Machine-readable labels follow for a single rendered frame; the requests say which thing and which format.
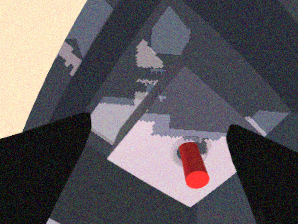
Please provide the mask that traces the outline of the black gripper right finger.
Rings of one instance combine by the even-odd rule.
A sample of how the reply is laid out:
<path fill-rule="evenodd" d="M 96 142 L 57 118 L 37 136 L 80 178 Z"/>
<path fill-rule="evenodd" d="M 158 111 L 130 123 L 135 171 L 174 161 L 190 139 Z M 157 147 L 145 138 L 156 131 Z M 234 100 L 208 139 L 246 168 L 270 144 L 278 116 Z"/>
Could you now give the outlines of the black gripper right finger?
<path fill-rule="evenodd" d="M 298 152 L 233 124 L 226 143 L 257 224 L 298 224 Z"/>

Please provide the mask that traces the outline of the dark red peg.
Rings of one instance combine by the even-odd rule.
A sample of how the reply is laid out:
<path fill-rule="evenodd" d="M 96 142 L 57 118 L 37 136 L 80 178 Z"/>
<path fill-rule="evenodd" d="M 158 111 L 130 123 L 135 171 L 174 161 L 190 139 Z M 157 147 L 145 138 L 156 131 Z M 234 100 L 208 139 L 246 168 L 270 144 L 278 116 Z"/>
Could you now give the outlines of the dark red peg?
<path fill-rule="evenodd" d="M 180 147 L 182 157 L 182 169 L 184 169 L 185 181 L 190 188 L 204 188 L 209 183 L 208 172 L 197 144 L 185 143 Z"/>

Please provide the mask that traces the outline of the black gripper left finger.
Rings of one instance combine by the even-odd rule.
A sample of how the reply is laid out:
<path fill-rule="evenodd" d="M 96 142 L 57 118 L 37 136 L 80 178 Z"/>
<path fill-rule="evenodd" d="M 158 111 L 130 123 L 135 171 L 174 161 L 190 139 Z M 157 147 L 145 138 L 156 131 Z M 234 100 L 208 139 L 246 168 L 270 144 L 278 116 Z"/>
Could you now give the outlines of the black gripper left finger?
<path fill-rule="evenodd" d="M 0 139 L 0 224 L 48 224 L 90 131 L 81 112 Z"/>

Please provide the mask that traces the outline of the dark grey open box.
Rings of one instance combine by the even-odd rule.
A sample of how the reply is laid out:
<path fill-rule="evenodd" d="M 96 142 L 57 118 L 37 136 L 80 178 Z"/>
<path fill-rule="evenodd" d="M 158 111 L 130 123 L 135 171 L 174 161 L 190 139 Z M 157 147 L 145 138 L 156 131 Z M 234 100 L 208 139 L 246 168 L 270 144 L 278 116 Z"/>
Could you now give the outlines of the dark grey open box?
<path fill-rule="evenodd" d="M 298 0 L 86 0 L 23 129 L 92 115 L 48 224 L 257 224 L 237 172 L 189 208 L 108 159 L 176 59 L 298 152 Z"/>

